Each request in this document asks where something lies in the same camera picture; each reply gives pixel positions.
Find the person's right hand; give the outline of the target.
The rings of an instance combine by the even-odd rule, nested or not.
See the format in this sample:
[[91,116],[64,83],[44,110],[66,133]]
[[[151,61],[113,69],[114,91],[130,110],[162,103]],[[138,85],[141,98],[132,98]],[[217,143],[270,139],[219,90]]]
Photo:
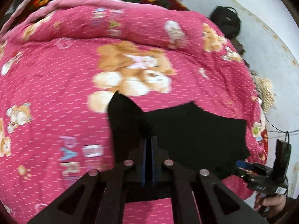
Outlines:
[[285,195],[277,195],[275,197],[262,197],[260,193],[258,193],[255,197],[254,210],[259,210],[261,207],[268,207],[268,215],[267,217],[273,217],[279,214],[286,204],[286,196]]

